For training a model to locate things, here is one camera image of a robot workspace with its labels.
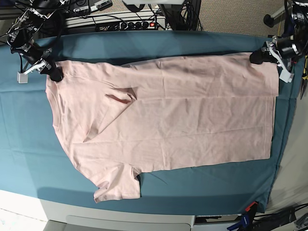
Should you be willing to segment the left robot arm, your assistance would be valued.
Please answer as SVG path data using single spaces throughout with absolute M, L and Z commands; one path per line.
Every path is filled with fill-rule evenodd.
M 272 27 L 277 16 L 285 19 L 281 36 L 272 36 L 263 46 L 250 55 L 250 63 L 278 63 L 298 61 L 308 53 L 308 2 L 306 0 L 285 0 L 276 13 L 264 16 L 264 24 Z

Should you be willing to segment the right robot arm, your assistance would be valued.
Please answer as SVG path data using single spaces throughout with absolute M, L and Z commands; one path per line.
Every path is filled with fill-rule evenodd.
M 4 35 L 11 53 L 17 53 L 20 57 L 21 68 L 17 73 L 18 83 L 27 83 L 28 74 L 33 71 L 48 75 L 54 82 L 62 81 L 64 75 L 51 57 L 51 51 L 62 35 L 64 17 L 60 10 L 68 6 L 67 1 L 32 0 L 30 4 L 20 1 L 18 3 L 26 7 L 25 11 Z M 50 43 L 40 46 L 35 42 L 34 34 L 39 32 L 48 20 L 57 24 L 57 36 Z

